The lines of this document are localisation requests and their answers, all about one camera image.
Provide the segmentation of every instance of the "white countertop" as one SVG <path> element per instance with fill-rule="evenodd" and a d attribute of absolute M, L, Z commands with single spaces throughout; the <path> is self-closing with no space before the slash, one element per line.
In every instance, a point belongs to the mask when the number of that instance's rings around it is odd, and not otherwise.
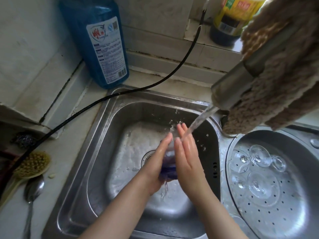
<path fill-rule="evenodd" d="M 125 84 L 142 87 L 153 84 L 160 79 L 161 77 L 159 76 L 131 70 L 130 77 L 126 80 Z M 211 96 L 209 87 L 171 79 L 154 87 L 152 90 L 198 101 L 209 102 Z M 92 82 L 77 110 L 84 108 L 105 95 L 106 90 L 98 87 L 98 85 Z M 39 150 L 44 150 L 50 154 L 52 163 L 48 171 L 44 174 L 44 191 L 34 202 L 34 214 L 31 228 L 32 239 L 41 238 L 45 224 L 99 108 L 99 105 L 91 108 L 89 111 L 66 125 L 64 132 L 57 140 L 47 140 L 38 148 Z M 49 179 L 48 175 L 50 174 L 55 174 L 55 178 Z M 0 212 L 0 238 L 22 238 L 28 210 L 28 205 L 23 200 L 23 190 L 24 185 L 19 187 L 13 198 Z"/>

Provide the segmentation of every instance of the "brown towel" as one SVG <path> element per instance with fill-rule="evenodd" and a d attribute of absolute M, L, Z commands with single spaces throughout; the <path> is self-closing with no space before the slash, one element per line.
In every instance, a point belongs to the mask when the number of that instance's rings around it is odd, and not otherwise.
<path fill-rule="evenodd" d="M 262 123 L 280 129 L 319 107 L 318 20 L 319 0 L 272 0 L 254 17 L 241 36 L 244 59 L 286 24 L 300 29 L 230 110 L 224 132 L 248 133 Z"/>

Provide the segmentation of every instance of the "wet hand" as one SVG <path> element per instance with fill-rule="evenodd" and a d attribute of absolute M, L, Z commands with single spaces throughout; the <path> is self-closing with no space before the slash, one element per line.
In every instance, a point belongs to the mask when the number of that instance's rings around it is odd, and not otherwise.
<path fill-rule="evenodd" d="M 143 183 L 145 183 L 149 195 L 153 195 L 155 192 L 157 192 L 164 183 L 164 180 L 160 179 L 159 175 L 162 168 L 165 151 L 172 139 L 173 135 L 169 133 L 161 141 L 153 155 L 146 161 L 145 165 L 136 175 L 141 177 L 141 180 Z"/>
<path fill-rule="evenodd" d="M 185 123 L 177 125 L 181 137 L 187 129 Z M 183 142 L 177 138 L 174 142 L 174 148 L 178 181 L 183 191 L 195 203 L 196 199 L 208 189 L 209 185 L 198 157 L 193 135 L 189 134 Z"/>

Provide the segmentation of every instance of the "barcode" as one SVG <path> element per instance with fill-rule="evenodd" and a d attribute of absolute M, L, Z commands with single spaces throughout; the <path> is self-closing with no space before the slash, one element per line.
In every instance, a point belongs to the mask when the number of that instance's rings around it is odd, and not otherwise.
<path fill-rule="evenodd" d="M 114 30 L 117 29 L 117 21 L 115 21 L 115 22 L 113 23 L 113 29 L 114 29 Z"/>
<path fill-rule="evenodd" d="M 218 28 L 219 28 L 220 31 L 222 31 L 224 33 L 227 33 L 227 34 L 230 34 L 230 35 L 232 35 L 233 32 L 236 30 L 236 28 L 231 27 L 231 26 L 229 26 L 229 25 L 227 25 L 225 23 L 220 23 Z"/>
<path fill-rule="evenodd" d="M 123 77 L 124 75 L 126 75 L 126 68 L 122 69 L 119 73 L 118 73 L 119 77 Z"/>

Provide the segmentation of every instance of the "metal faucet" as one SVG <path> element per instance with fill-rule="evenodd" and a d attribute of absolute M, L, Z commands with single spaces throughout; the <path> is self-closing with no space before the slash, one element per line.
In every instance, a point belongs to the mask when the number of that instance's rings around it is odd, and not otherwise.
<path fill-rule="evenodd" d="M 230 110 L 251 88 L 253 80 L 265 68 L 265 62 L 285 48 L 286 41 L 298 30 L 293 24 L 286 25 L 273 38 L 256 50 L 248 59 L 242 60 L 220 80 L 212 85 L 212 102 L 221 110 Z"/>

